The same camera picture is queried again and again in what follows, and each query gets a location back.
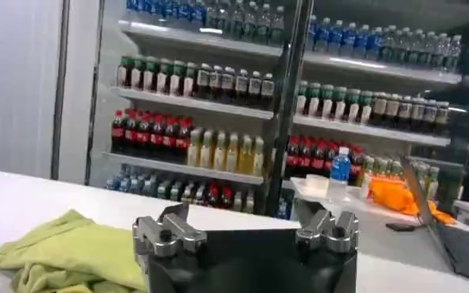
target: towel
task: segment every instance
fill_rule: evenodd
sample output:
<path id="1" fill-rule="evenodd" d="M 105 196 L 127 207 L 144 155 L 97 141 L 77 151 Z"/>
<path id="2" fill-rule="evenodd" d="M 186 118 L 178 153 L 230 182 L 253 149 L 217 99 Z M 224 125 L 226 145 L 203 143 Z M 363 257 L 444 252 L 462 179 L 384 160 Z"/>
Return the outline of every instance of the towel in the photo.
<path id="1" fill-rule="evenodd" d="M 17 293 L 147 292 L 131 231 L 75 210 L 3 244 L 0 269 L 18 270 L 11 282 Z"/>

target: beverage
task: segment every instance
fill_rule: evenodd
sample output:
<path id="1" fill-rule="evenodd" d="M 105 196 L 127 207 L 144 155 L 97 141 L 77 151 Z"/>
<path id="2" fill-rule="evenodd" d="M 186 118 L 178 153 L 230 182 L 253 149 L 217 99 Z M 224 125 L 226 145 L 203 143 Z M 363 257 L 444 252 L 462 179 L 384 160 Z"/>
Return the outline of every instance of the beverage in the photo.
<path id="1" fill-rule="evenodd" d="M 342 32 L 340 56 L 351 57 L 353 55 L 354 41 L 356 40 L 356 24 L 351 22 Z"/>
<path id="2" fill-rule="evenodd" d="M 252 77 L 250 77 L 250 83 L 248 86 L 248 105 L 256 106 L 261 105 L 260 100 L 260 86 L 262 81 L 260 80 L 260 73 L 254 71 Z"/>
<path id="3" fill-rule="evenodd" d="M 356 122 L 358 111 L 360 109 L 360 90 L 357 88 L 350 88 L 347 90 L 346 96 L 346 111 L 344 112 L 343 119 L 346 122 Z"/>
<path id="4" fill-rule="evenodd" d="M 395 30 L 396 26 L 390 25 L 388 31 L 385 33 L 382 39 L 381 55 L 380 60 L 384 62 L 392 62 L 394 58 L 394 48 L 395 48 Z"/>
<path id="5" fill-rule="evenodd" d="M 206 63 L 202 63 L 201 69 L 197 74 L 197 97 L 207 99 L 209 95 L 209 73 L 211 67 Z"/>
<path id="6" fill-rule="evenodd" d="M 193 96 L 196 91 L 195 80 L 197 79 L 197 66 L 188 62 L 186 65 L 186 76 L 183 81 L 183 96 Z"/>
<path id="7" fill-rule="evenodd" d="M 111 149 L 112 152 L 119 152 L 123 150 L 124 126 L 123 126 L 123 112 L 117 110 L 115 112 L 114 120 L 112 121 L 111 129 Z"/>
<path id="8" fill-rule="evenodd" d="M 369 26 L 363 25 L 354 38 L 353 58 L 365 59 L 369 41 Z"/>
<path id="9" fill-rule="evenodd" d="M 333 107 L 333 89 L 334 86 L 331 84 L 323 84 L 321 87 L 321 98 L 322 98 L 322 113 L 321 118 L 330 118 L 331 108 Z"/>
<path id="10" fill-rule="evenodd" d="M 255 41 L 264 45 L 268 44 L 270 28 L 272 27 L 272 16 L 269 11 L 269 4 L 263 4 L 263 11 L 257 22 Z"/>
<path id="11" fill-rule="evenodd" d="M 250 1 L 247 12 L 244 15 L 243 24 L 243 39 L 246 41 L 253 41 L 256 35 L 256 15 L 257 4 L 254 1 Z"/>
<path id="12" fill-rule="evenodd" d="M 269 110 L 272 106 L 274 91 L 275 82 L 273 81 L 273 75 L 271 73 L 266 73 L 260 90 L 261 107 L 264 110 Z"/>
<path id="13" fill-rule="evenodd" d="M 236 72 L 233 68 L 226 67 L 221 75 L 221 101 L 223 103 L 232 103 L 236 91 L 234 90 Z"/>
<path id="14" fill-rule="evenodd" d="M 217 148 L 213 159 L 213 169 L 225 170 L 225 132 L 220 131 L 217 137 Z"/>
<path id="15" fill-rule="evenodd" d="M 183 93 L 184 77 L 185 75 L 185 62 L 176 60 L 174 61 L 174 71 L 170 77 L 169 93 L 174 96 L 181 96 Z"/>
<path id="16" fill-rule="evenodd" d="M 143 74 L 144 91 L 154 92 L 156 90 L 158 59 L 149 56 L 146 59 L 146 70 Z"/>
<path id="17" fill-rule="evenodd" d="M 235 39 L 241 39 L 243 36 L 244 9 L 243 0 L 236 0 L 236 8 L 233 13 L 233 28 L 231 36 Z"/>
<path id="18" fill-rule="evenodd" d="M 169 93 L 170 75 L 172 74 L 172 66 L 170 60 L 162 58 L 160 72 L 158 73 L 158 81 L 156 83 L 156 92 Z"/>
<path id="19" fill-rule="evenodd" d="M 245 69 L 240 70 L 236 76 L 236 102 L 243 105 L 248 103 L 248 72 Z"/>
<path id="20" fill-rule="evenodd" d="M 324 53 L 328 49 L 328 40 L 330 38 L 330 19 L 323 18 L 321 25 L 315 33 L 314 46 L 312 50 Z"/>
<path id="21" fill-rule="evenodd" d="M 237 143 L 237 134 L 232 133 L 229 138 L 229 149 L 227 150 L 227 158 L 225 160 L 225 170 L 227 172 L 236 172 L 238 155 Z"/>
<path id="22" fill-rule="evenodd" d="M 256 149 L 253 154 L 253 165 L 251 174 L 254 176 L 263 176 L 263 164 L 264 164 L 264 140 L 260 137 L 256 137 Z"/>
<path id="23" fill-rule="evenodd" d="M 283 44 L 283 6 L 276 7 L 276 13 L 272 20 L 272 28 L 269 43 L 272 45 Z"/>
<path id="24" fill-rule="evenodd" d="M 340 45 L 342 43 L 342 21 L 336 21 L 335 25 L 330 30 L 330 36 L 328 37 L 328 49 L 327 52 L 332 55 L 338 55 Z"/>

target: soda bottle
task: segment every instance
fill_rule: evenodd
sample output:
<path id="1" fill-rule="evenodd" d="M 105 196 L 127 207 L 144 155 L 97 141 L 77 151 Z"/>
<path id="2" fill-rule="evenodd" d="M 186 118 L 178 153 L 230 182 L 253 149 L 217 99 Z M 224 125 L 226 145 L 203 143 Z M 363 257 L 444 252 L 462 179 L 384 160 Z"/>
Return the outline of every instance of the soda bottle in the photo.
<path id="1" fill-rule="evenodd" d="M 123 150 L 124 126 L 123 126 L 123 112 L 117 110 L 115 112 L 114 120 L 112 121 L 111 129 L 111 149 L 112 152 L 120 152 Z"/>
<path id="2" fill-rule="evenodd" d="M 457 34 L 451 40 L 450 49 L 448 50 L 447 58 L 445 60 L 445 68 L 449 72 L 453 72 L 457 68 L 461 50 L 461 38 L 462 36 Z"/>
<path id="3" fill-rule="evenodd" d="M 321 25 L 315 34 L 314 46 L 312 50 L 325 53 L 328 49 L 328 40 L 330 38 L 330 19 L 323 18 Z"/>
<path id="4" fill-rule="evenodd" d="M 330 36 L 328 38 L 328 49 L 327 52 L 332 55 L 338 55 L 340 45 L 342 43 L 342 24 L 343 22 L 338 20 L 335 25 L 331 28 Z"/>
<path id="5" fill-rule="evenodd" d="M 275 91 L 275 82 L 273 81 L 273 75 L 266 73 L 264 76 L 263 84 L 260 90 L 262 108 L 269 110 L 273 104 L 273 93 Z"/>
<path id="6" fill-rule="evenodd" d="M 260 80 L 260 73 L 254 71 L 252 77 L 250 77 L 250 84 L 248 86 L 248 105 L 259 106 L 260 101 L 260 86 L 262 81 Z"/>
<path id="7" fill-rule="evenodd" d="M 197 97 L 207 99 L 209 96 L 209 73 L 211 67 L 206 63 L 202 63 L 201 69 L 197 74 Z"/>
<path id="8" fill-rule="evenodd" d="M 377 27 L 367 38 L 366 58 L 371 61 L 377 61 L 381 55 L 383 29 Z"/>
<path id="9" fill-rule="evenodd" d="M 143 74 L 144 91 L 154 92 L 156 90 L 158 76 L 158 59 L 149 56 L 146 59 L 146 69 Z"/>
<path id="10" fill-rule="evenodd" d="M 236 104 L 244 105 L 248 102 L 248 72 L 240 70 L 236 76 Z"/>
<path id="11" fill-rule="evenodd" d="M 209 74 L 209 98 L 211 100 L 219 100 L 221 98 L 221 75 L 221 67 L 214 65 L 213 71 Z"/>
<path id="12" fill-rule="evenodd" d="M 356 24 L 351 22 L 342 32 L 340 44 L 340 56 L 351 57 L 353 55 L 354 41 L 356 40 Z"/>
<path id="13" fill-rule="evenodd" d="M 369 26 L 363 25 L 354 38 L 353 58 L 365 59 L 368 40 Z"/>
<path id="14" fill-rule="evenodd" d="M 390 25 L 382 40 L 381 61 L 392 62 L 395 49 L 395 30 L 396 26 Z"/>
<path id="15" fill-rule="evenodd" d="M 149 150 L 149 114 L 144 114 L 139 122 L 137 130 L 137 151 L 139 155 L 145 156 Z"/>
<path id="16" fill-rule="evenodd" d="M 272 27 L 272 16 L 269 11 L 269 4 L 263 4 L 263 11 L 257 22 L 257 33 L 255 41 L 264 45 L 268 44 L 269 32 Z"/>
<path id="17" fill-rule="evenodd" d="M 276 13 L 272 20 L 270 44 L 276 46 L 281 46 L 283 44 L 283 26 L 283 6 L 277 6 Z"/>
<path id="18" fill-rule="evenodd" d="M 256 15 L 257 5 L 254 1 L 250 1 L 247 12 L 244 15 L 243 39 L 245 41 L 253 41 L 256 36 Z"/>
<path id="19" fill-rule="evenodd" d="M 182 96 L 185 75 L 185 62 L 174 61 L 174 73 L 170 77 L 170 94 L 174 96 Z"/>
<path id="20" fill-rule="evenodd" d="M 236 72 L 233 68 L 226 67 L 224 73 L 221 75 L 221 101 L 226 104 L 232 103 L 236 91 L 234 90 Z"/>
<path id="21" fill-rule="evenodd" d="M 186 76 L 183 81 L 183 96 L 193 96 L 197 91 L 195 80 L 197 79 L 197 66 L 195 63 L 188 62 L 186 65 Z"/>
<path id="22" fill-rule="evenodd" d="M 172 66 L 170 60 L 162 58 L 160 73 L 158 74 L 158 81 L 156 84 L 156 92 L 162 94 L 169 93 L 170 75 L 172 74 Z"/>
<path id="23" fill-rule="evenodd" d="M 243 36 L 244 9 L 243 0 L 236 0 L 236 8 L 233 13 L 233 28 L 231 36 L 235 39 L 241 39 Z"/>

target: water bottle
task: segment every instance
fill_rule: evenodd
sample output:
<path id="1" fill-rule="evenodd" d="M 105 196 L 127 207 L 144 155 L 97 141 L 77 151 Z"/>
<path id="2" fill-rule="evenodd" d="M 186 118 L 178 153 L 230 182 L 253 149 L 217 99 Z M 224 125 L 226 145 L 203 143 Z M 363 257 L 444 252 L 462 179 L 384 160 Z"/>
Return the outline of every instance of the water bottle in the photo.
<path id="1" fill-rule="evenodd" d="M 329 199 L 345 197 L 350 166 L 349 149 L 342 146 L 331 162 L 330 182 L 326 192 Z"/>
<path id="2" fill-rule="evenodd" d="M 354 39 L 353 58 L 365 59 L 368 40 L 369 26 L 363 25 Z"/>
<path id="3" fill-rule="evenodd" d="M 449 72 L 454 72 L 457 63 L 459 62 L 460 50 L 461 50 L 461 40 L 462 36 L 457 34 L 453 37 L 450 43 L 450 48 L 448 50 L 447 59 L 445 61 L 445 68 Z"/>
<path id="4" fill-rule="evenodd" d="M 243 24 L 244 24 L 244 9 L 243 0 L 236 0 L 236 7 L 233 13 L 233 28 L 231 29 L 231 37 L 235 39 L 241 39 L 243 35 Z"/>
<path id="5" fill-rule="evenodd" d="M 243 24 L 243 39 L 246 41 L 253 41 L 256 35 L 256 15 L 257 5 L 254 1 L 250 1 L 247 13 L 244 15 Z"/>
<path id="6" fill-rule="evenodd" d="M 338 55 L 340 44 L 342 43 L 342 23 L 342 21 L 337 21 L 331 28 L 327 49 L 329 54 Z"/>
<path id="7" fill-rule="evenodd" d="M 315 34 L 314 46 L 312 50 L 325 53 L 328 49 L 328 40 L 330 38 L 330 19 L 324 18 Z"/>
<path id="8" fill-rule="evenodd" d="M 269 39 L 272 45 L 281 46 L 283 44 L 283 26 L 283 6 L 277 6 Z"/>
<path id="9" fill-rule="evenodd" d="M 255 41 L 264 45 L 268 44 L 270 28 L 272 27 L 272 16 L 270 6 L 267 3 L 263 5 L 263 11 L 257 22 L 257 31 Z"/>
<path id="10" fill-rule="evenodd" d="M 372 33 L 370 33 L 369 38 L 367 39 L 366 47 L 366 57 L 368 60 L 377 61 L 379 58 L 381 54 L 382 36 L 383 29 L 381 27 L 377 27 L 372 31 Z"/>
<path id="11" fill-rule="evenodd" d="M 314 48 L 315 33 L 317 32 L 317 17 L 311 15 L 311 24 L 308 27 L 307 33 L 307 49 L 312 50 Z"/>

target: plastic bottle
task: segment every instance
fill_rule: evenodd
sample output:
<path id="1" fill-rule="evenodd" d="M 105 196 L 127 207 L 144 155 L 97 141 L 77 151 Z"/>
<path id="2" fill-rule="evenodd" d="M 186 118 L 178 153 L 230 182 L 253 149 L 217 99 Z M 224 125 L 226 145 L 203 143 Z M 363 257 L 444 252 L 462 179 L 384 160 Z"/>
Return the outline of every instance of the plastic bottle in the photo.
<path id="1" fill-rule="evenodd" d="M 250 1 L 246 14 L 244 15 L 243 39 L 245 41 L 253 41 L 256 36 L 256 16 L 257 4 L 254 1 Z"/>
<path id="2" fill-rule="evenodd" d="M 330 36 L 328 38 L 328 49 L 327 52 L 332 55 L 338 55 L 340 45 L 342 43 L 342 24 L 343 22 L 338 20 L 330 30 Z"/>
<path id="3" fill-rule="evenodd" d="M 367 42 L 369 40 L 369 26 L 363 25 L 354 38 L 353 58 L 365 59 Z"/>
<path id="4" fill-rule="evenodd" d="M 272 29 L 269 43 L 280 46 L 283 44 L 283 6 L 276 7 L 276 13 L 272 20 Z"/>
<path id="5" fill-rule="evenodd" d="M 326 192 L 326 196 L 329 199 L 345 197 L 350 165 L 349 149 L 342 146 L 338 150 L 338 155 L 331 162 L 330 182 Z"/>
<path id="6" fill-rule="evenodd" d="M 255 42 L 267 45 L 271 27 L 272 16 L 270 13 L 270 6 L 269 4 L 264 3 L 263 10 L 259 17 L 259 21 L 257 22 Z"/>
<path id="7" fill-rule="evenodd" d="M 377 61 L 377 59 L 379 59 L 381 55 L 382 39 L 383 29 L 381 27 L 377 27 L 370 33 L 367 38 L 367 51 L 365 55 L 367 60 Z"/>
<path id="8" fill-rule="evenodd" d="M 315 34 L 314 46 L 312 50 L 319 53 L 325 53 L 328 49 L 328 40 L 330 39 L 330 19 L 323 18 L 321 25 Z"/>
<path id="9" fill-rule="evenodd" d="M 353 55 L 354 41 L 356 40 L 356 24 L 351 22 L 342 32 L 340 56 L 351 57 Z"/>

